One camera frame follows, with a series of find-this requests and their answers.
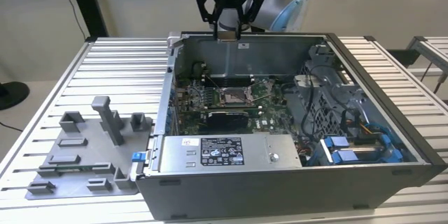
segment white wall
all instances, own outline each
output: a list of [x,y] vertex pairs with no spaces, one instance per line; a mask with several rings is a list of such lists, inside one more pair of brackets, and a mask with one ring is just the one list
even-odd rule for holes
[[371,35],[386,48],[448,36],[448,0],[309,0],[301,31]]
[[[165,37],[169,31],[207,30],[194,0],[98,3],[110,36]],[[0,81],[55,80],[81,44],[67,0],[0,0]]]
[[[162,37],[170,30],[207,30],[194,0],[98,2],[111,36]],[[301,31],[373,35],[385,47],[403,47],[414,35],[446,36],[446,3],[310,0]],[[81,43],[66,0],[0,0],[0,81],[57,79]]]

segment gray case side panel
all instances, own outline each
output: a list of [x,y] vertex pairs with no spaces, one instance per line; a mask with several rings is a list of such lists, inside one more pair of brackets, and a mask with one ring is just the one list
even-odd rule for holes
[[150,177],[137,180],[157,220],[290,215],[375,208],[427,166]]

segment aluminum extrusion table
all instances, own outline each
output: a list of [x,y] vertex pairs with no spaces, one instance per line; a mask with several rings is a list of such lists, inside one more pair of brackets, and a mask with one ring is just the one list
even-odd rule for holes
[[[375,41],[339,37],[373,80],[448,162],[448,107]],[[0,222],[127,223],[154,221],[139,194],[25,200],[59,128],[63,111],[98,118],[89,104],[110,96],[121,117],[142,111],[155,119],[166,62],[166,39],[98,38],[86,42],[0,163]],[[201,220],[194,223],[448,223],[448,171],[422,187],[405,188],[373,210]]]

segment barcode sticker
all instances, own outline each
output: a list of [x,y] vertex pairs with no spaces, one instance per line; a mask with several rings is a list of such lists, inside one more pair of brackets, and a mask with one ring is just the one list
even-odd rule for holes
[[183,138],[182,145],[183,146],[198,146],[198,138]]

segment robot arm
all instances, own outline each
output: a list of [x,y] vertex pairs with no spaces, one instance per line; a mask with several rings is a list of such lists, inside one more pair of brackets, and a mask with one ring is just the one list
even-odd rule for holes
[[299,0],[213,0],[209,13],[206,0],[195,0],[201,18],[213,29],[213,38],[223,41],[238,40],[241,31],[250,26],[283,31],[286,24],[297,17]]

